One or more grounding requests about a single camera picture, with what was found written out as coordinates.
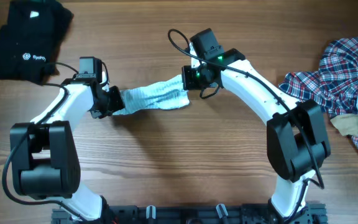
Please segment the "wooden surface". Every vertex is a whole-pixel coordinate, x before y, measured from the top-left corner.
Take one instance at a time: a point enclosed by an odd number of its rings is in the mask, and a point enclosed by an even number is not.
[[[277,84],[287,72],[316,70],[330,40],[358,35],[358,1],[64,1],[75,14],[58,61],[80,56],[106,62],[121,89],[168,80],[190,59],[167,39],[212,28],[225,49],[235,47]],[[0,0],[0,26],[9,5]],[[60,83],[72,76],[60,68]],[[0,81],[0,180],[9,129],[31,120],[58,89]],[[74,132],[82,180],[110,205],[239,205],[265,203],[276,174],[266,156],[261,120],[236,96],[208,100],[190,92],[190,105],[92,119]],[[330,223],[358,223],[358,155],[327,121],[331,157],[321,169],[326,190],[308,200],[326,203]],[[7,199],[0,181],[0,223],[49,223],[53,206],[25,207]]]

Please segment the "cable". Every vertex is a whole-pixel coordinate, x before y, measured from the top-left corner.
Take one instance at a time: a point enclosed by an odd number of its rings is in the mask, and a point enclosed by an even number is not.
[[[236,68],[233,68],[233,67],[230,67],[230,66],[227,66],[227,65],[221,65],[221,64],[218,64],[218,63],[214,63],[214,62],[210,62],[209,60],[204,60],[202,58],[199,58],[197,56],[194,56],[192,54],[190,54],[189,52],[187,52],[186,50],[183,50],[181,49],[179,46],[177,46],[176,43],[174,43],[174,41],[172,40],[171,38],[171,32],[176,32],[178,34],[180,34],[182,37],[185,38],[185,40],[188,42],[186,36],[181,33],[179,30],[176,30],[176,29],[170,29],[168,31],[168,39],[169,41],[171,42],[171,44],[177,49],[179,50],[181,53],[189,56],[189,57],[192,57],[194,59],[197,59],[199,60],[200,62],[205,62],[205,63],[208,63],[210,65],[213,65],[213,66],[216,66],[216,67],[220,67],[220,68],[225,68],[225,69],[228,69],[228,70],[232,70],[233,72],[237,72],[237,73],[240,73],[240,74],[243,74],[246,76],[246,78],[250,77],[252,79],[254,79],[255,81],[257,81],[259,84],[261,84],[270,94],[272,94],[274,96],[275,99],[277,99],[277,101],[285,108],[285,110],[287,111],[290,119],[293,121],[293,124],[299,129],[299,132],[303,138],[303,141],[305,142],[306,144],[306,147],[308,149],[308,152],[309,152],[309,156],[311,158],[311,161],[312,161],[312,166],[313,166],[313,169],[316,171],[316,176],[317,176],[317,179],[318,179],[318,183],[315,181],[315,180],[311,180],[314,184],[316,184],[320,189],[324,189],[324,182],[323,182],[323,178],[321,177],[321,174],[320,174],[320,170],[318,168],[318,165],[317,165],[317,162],[316,162],[316,158],[314,157],[314,154],[313,154],[313,151],[311,150],[311,145],[309,143],[309,140],[306,136],[306,133],[305,131],[303,130],[301,124],[299,123],[298,119],[295,117],[295,115],[292,113],[292,111],[289,109],[289,107],[285,104],[285,102],[268,86],[266,85],[266,83],[264,83],[262,80],[258,79],[257,77],[253,76],[252,74],[250,74],[249,72],[244,72],[242,70],[239,70],[239,69],[236,69]]]
[[[107,71],[107,66],[106,66],[106,64],[105,64],[104,62],[102,62],[102,64],[104,65],[104,69],[105,69],[105,71],[106,71],[106,81],[100,83],[100,85],[101,85],[102,87],[104,87],[105,85],[108,85],[108,84],[109,84],[110,78],[109,78],[109,72]]]
[[[56,86],[59,88],[62,88],[64,90],[64,95],[63,98],[42,118],[40,119],[38,122],[36,122],[36,124],[41,124],[43,123],[46,119],[48,119],[49,117],[51,117],[51,115],[64,103],[64,101],[67,99],[68,97],[68,90],[67,88],[65,88],[62,85],[59,84],[53,84],[53,83],[46,83],[44,85],[47,86]],[[13,196],[13,194],[11,194],[11,192],[9,191],[9,188],[7,186],[7,171],[9,168],[9,164],[12,161],[12,158],[14,157],[14,155],[16,154],[16,152],[19,150],[19,147],[21,146],[21,144],[25,141],[25,139],[27,138],[27,134],[28,134],[29,130],[27,130],[25,132],[25,134],[23,134],[23,136],[20,138],[19,143],[17,143],[11,153],[9,154],[8,158],[6,159],[4,168],[2,170],[2,188],[4,189],[4,192],[6,194],[7,197],[9,197],[12,201],[22,204],[22,205],[46,205],[46,204],[51,204],[51,203],[55,203],[59,206],[61,206],[62,208],[64,208],[65,210],[67,210],[68,212],[70,212],[71,214],[75,215],[76,217],[80,218],[83,221],[86,221],[80,214],[74,212],[71,208],[67,207],[63,202],[58,201],[58,200],[45,200],[45,201],[41,201],[41,202],[27,202],[21,199],[16,198],[15,196]]]
[[[71,66],[69,66],[69,65],[67,65],[67,64],[65,64],[65,63],[61,63],[61,62],[48,62],[48,63],[46,63],[46,64],[44,65],[44,67],[46,67],[47,65],[63,65],[63,66],[65,66],[65,67],[67,67],[67,68],[73,70],[76,74],[78,74],[77,69],[75,69],[75,68],[73,68],[73,67],[71,67]]]

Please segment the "plaid cloth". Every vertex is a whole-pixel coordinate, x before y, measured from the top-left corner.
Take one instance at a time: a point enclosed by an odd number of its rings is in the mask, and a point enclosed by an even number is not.
[[[313,99],[331,118],[358,114],[358,37],[332,41],[315,72],[291,72],[279,88],[301,101]],[[358,148],[358,137],[352,136]]]

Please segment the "robotic arm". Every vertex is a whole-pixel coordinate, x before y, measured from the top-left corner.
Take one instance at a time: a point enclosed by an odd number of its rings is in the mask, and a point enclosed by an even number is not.
[[[264,211],[256,212],[258,217],[255,217],[255,212],[247,217],[245,214],[250,208],[245,211],[245,205],[226,208],[219,204],[213,208],[212,219],[218,218],[224,224],[290,223],[301,220],[308,208],[305,203],[307,183],[316,173],[313,159],[321,167],[324,159],[330,155],[319,106],[314,101],[300,103],[282,93],[259,75],[236,49],[224,52],[211,29],[196,34],[190,40],[186,52],[193,58],[191,65],[182,68],[184,89],[201,90],[200,96],[207,98],[211,95],[203,96],[204,90],[218,86],[215,93],[219,88],[226,88],[249,105],[267,125],[267,155],[278,174],[276,190],[268,206],[257,209]],[[226,69],[227,66],[242,73]],[[118,88],[114,86],[108,89],[108,84],[102,85],[108,78],[102,75],[101,70],[99,59],[80,58],[79,74],[62,83],[63,88],[55,101],[31,123],[18,123],[12,127],[11,149],[19,146],[12,157],[16,193],[28,195],[37,201],[60,202],[68,213],[54,211],[52,223],[64,223],[64,214],[68,215],[65,216],[66,223],[203,223],[200,214],[209,208],[109,207],[102,196],[80,182],[80,164],[71,132],[87,111],[91,112],[93,118],[103,118],[124,107]],[[280,102],[285,102],[290,112]],[[298,118],[307,139],[299,134],[294,136],[290,115]],[[305,141],[310,143],[313,156],[310,156]],[[41,150],[50,150],[50,158],[33,158],[32,155]],[[127,209],[131,210],[130,218],[122,214]],[[236,212],[242,214],[238,216],[241,218],[233,215]]]

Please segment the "light blue cloth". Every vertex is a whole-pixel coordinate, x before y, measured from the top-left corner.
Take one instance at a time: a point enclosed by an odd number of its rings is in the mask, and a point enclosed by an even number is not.
[[[189,105],[187,91],[183,89],[181,75],[165,81],[135,88],[122,90],[121,98],[125,108],[113,115],[132,114],[144,109],[171,110]]]

